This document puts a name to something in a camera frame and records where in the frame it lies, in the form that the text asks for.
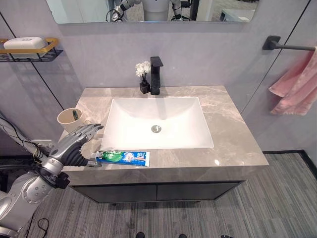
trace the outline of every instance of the soap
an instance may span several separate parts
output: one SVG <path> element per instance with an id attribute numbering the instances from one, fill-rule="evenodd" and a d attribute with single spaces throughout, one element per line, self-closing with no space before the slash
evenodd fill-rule
<path id="1" fill-rule="evenodd" d="M 6 41 L 3 47 L 6 50 L 10 49 L 41 49 L 48 45 L 48 43 L 41 37 L 19 37 Z M 36 53 L 12 54 L 15 59 L 33 58 L 37 59 Z"/>

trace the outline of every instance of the floor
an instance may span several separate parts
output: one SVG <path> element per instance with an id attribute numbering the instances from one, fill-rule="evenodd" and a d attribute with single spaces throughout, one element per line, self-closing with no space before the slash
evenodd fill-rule
<path id="1" fill-rule="evenodd" d="M 270 166 L 216 201 L 97 204 L 56 189 L 38 208 L 29 238 L 317 238 L 317 180 L 299 154 L 266 155 Z M 19 238 L 24 238 L 23 229 Z"/>
<path id="2" fill-rule="evenodd" d="M 248 2 L 248 1 L 237 1 L 237 0 L 213 0 L 213 12 L 212 21 L 220 21 L 221 10 L 223 8 L 228 9 L 244 9 L 244 10 L 254 10 L 257 9 L 258 1 Z M 182 15 L 189 17 L 190 8 L 183 8 Z M 142 3 L 134 5 L 132 8 L 126 11 L 128 21 L 144 21 L 143 15 L 143 5 Z M 169 4 L 168 11 L 168 21 L 174 16 L 172 10 L 172 3 Z"/>

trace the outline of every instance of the dark cabinet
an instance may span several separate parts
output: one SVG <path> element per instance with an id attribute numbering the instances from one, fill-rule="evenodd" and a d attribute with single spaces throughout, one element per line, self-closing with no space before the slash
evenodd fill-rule
<path id="1" fill-rule="evenodd" d="M 212 200 L 237 183 L 192 183 L 158 185 L 158 201 L 166 200 Z"/>
<path id="2" fill-rule="evenodd" d="M 155 184 L 74 186 L 73 188 L 96 202 L 150 202 L 157 200 L 157 186 Z"/>
<path id="3" fill-rule="evenodd" d="M 73 189 L 104 203 L 153 202 L 173 200 L 212 200 L 241 181 L 175 182 L 118 185 L 83 185 Z"/>

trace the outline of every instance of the shoe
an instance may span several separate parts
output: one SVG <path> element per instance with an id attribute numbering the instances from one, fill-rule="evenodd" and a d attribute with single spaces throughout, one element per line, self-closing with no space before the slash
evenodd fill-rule
<path id="1" fill-rule="evenodd" d="M 145 238 L 145 234 L 143 232 L 139 232 L 135 238 Z"/>

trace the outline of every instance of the marble countertop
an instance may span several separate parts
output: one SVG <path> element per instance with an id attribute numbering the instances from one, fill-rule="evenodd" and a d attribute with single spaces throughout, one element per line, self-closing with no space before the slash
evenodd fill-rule
<path id="1" fill-rule="evenodd" d="M 160 95 L 139 88 L 86 88 L 76 106 L 94 123 L 106 124 L 112 99 L 198 97 L 214 148 L 150 151 L 150 166 L 103 164 L 100 168 L 64 167 L 70 185 L 138 182 L 246 180 L 268 162 L 224 86 L 163 87 Z M 104 129 L 82 147 L 90 158 L 100 149 Z"/>

